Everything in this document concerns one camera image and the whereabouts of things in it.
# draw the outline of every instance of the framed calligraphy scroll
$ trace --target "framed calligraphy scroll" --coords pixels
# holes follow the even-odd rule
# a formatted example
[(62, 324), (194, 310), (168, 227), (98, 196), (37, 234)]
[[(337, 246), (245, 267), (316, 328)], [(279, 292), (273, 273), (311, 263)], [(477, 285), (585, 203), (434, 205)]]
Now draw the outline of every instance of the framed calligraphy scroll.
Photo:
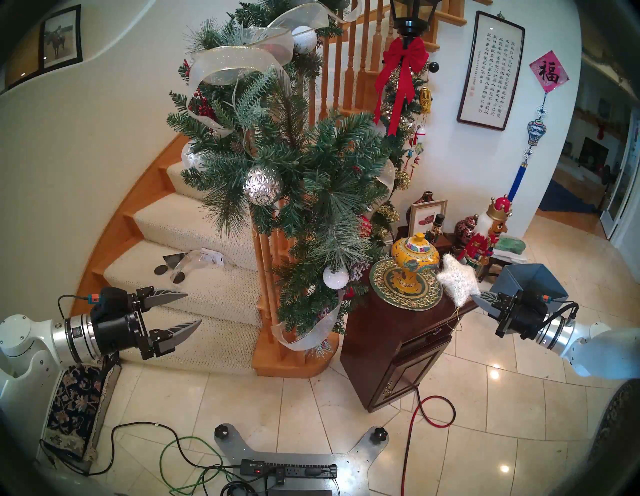
[(518, 83), (523, 45), (522, 26), (476, 12), (458, 122), (504, 131)]

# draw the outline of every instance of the blue tassel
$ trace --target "blue tassel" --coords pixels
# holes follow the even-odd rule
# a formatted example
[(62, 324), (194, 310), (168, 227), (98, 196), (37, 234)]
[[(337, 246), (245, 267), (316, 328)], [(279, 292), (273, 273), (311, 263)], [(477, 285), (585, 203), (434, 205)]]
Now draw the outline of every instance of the blue tassel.
[(527, 171), (527, 164), (522, 163), (520, 168), (518, 169), (518, 173), (516, 174), (516, 179), (513, 180), (513, 185), (511, 185), (511, 191), (509, 191), (509, 201), (513, 201), (513, 197), (516, 196), (518, 192), (518, 188), (520, 187), (520, 183), (522, 182), (522, 177), (524, 173)]

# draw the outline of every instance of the wooden cabinet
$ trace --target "wooden cabinet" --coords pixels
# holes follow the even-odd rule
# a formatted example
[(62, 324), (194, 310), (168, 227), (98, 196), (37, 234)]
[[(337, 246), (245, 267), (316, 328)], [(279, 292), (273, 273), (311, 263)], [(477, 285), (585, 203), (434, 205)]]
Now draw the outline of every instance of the wooden cabinet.
[[(369, 271), (363, 275), (369, 281)], [(373, 412), (413, 391), (451, 342), (462, 317), (445, 294), (431, 310), (393, 307), (369, 288), (366, 305), (349, 314), (340, 361), (362, 405)]]

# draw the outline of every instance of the carpeted stair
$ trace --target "carpeted stair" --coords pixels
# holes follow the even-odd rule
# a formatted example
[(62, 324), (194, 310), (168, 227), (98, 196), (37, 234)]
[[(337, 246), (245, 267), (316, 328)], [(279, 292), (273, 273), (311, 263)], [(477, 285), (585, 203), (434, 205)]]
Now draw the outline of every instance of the carpeted stair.
[[(256, 304), (260, 297), (251, 228), (238, 238), (218, 235), (201, 209), (199, 192), (183, 183), (182, 164), (167, 169), (176, 193), (138, 211), (133, 218), (145, 239), (114, 261), (104, 272), (109, 284), (135, 291), (139, 287), (176, 289), (189, 296), (144, 314), (148, 329), (167, 328), (201, 319), (198, 330), (173, 353), (155, 358), (153, 365), (202, 372), (254, 374), (253, 349), (260, 331)], [(157, 276), (163, 255), (198, 248), (222, 252), (231, 266), (207, 266), (185, 272), (173, 285), (170, 271)], [(140, 362), (137, 350), (122, 358)]]

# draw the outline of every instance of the cloisonne vase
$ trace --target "cloisonne vase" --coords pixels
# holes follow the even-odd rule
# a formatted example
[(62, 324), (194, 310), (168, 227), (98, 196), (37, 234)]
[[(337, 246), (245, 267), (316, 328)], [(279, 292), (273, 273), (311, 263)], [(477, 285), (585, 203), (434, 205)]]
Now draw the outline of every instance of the cloisonne vase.
[(424, 239), (422, 232), (396, 241), (391, 247), (391, 257), (402, 269), (402, 272), (394, 275), (392, 284), (405, 294), (416, 294), (422, 291), (424, 288), (415, 275), (434, 270), (440, 263), (438, 250)]

